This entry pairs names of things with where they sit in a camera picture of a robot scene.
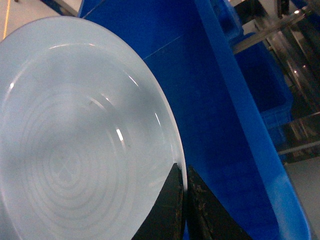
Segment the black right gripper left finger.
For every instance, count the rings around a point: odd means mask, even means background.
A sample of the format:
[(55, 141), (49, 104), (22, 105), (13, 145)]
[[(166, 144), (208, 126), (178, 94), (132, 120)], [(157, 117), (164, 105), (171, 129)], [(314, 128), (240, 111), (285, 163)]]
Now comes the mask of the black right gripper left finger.
[(181, 240), (185, 229), (182, 171), (175, 163), (134, 240)]

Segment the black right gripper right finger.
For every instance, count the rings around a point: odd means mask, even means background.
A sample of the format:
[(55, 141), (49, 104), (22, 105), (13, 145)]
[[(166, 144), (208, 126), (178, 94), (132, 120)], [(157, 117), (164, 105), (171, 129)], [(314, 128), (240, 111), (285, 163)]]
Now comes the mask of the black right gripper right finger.
[(190, 165), (187, 168), (186, 223), (191, 240), (250, 240), (207, 184)]

